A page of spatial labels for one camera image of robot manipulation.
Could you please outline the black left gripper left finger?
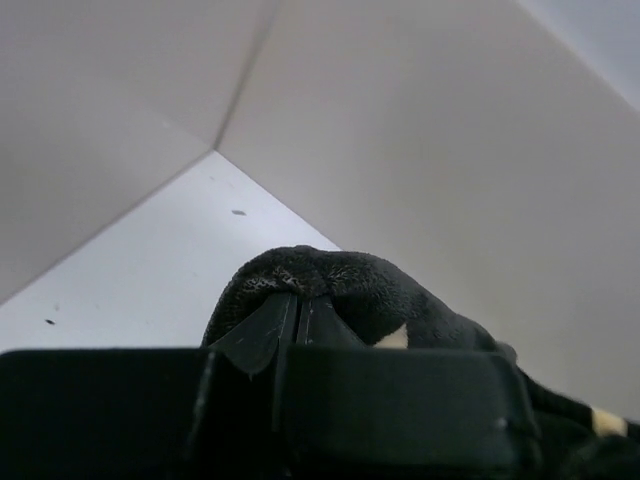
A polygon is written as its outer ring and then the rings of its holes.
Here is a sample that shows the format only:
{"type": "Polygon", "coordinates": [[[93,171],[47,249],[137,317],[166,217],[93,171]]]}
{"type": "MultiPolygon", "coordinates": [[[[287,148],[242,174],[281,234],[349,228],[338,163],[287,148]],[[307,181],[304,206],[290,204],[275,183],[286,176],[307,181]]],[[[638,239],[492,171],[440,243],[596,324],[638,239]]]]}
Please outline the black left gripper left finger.
{"type": "Polygon", "coordinates": [[[286,479],[277,363],[293,299],[209,348],[14,350],[1,357],[5,479],[286,479]]]}

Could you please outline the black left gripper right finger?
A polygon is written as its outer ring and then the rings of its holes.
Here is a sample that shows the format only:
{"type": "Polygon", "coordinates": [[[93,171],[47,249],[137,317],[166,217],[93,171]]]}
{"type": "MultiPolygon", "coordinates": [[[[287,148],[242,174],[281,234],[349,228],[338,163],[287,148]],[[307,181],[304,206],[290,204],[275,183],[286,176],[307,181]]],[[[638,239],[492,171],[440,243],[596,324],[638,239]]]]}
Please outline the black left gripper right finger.
{"type": "Polygon", "coordinates": [[[530,479],[542,463],[505,356],[367,347],[325,299],[301,308],[280,430],[296,479],[530,479]]]}

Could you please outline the black floral plush pillowcase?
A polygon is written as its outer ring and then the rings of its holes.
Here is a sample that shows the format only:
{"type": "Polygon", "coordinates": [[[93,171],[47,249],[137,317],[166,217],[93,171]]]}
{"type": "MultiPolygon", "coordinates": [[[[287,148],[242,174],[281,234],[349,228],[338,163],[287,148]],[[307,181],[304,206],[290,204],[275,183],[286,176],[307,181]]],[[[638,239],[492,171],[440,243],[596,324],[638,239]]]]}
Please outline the black floral plush pillowcase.
{"type": "MultiPolygon", "coordinates": [[[[367,346],[499,352],[517,360],[511,345],[452,310],[390,261],[309,245],[272,248],[244,263],[223,289],[201,344],[219,341],[277,293],[304,300],[329,297],[367,346]]],[[[638,478],[638,423],[556,393],[527,374],[521,377],[542,433],[539,478],[638,478]]]]}

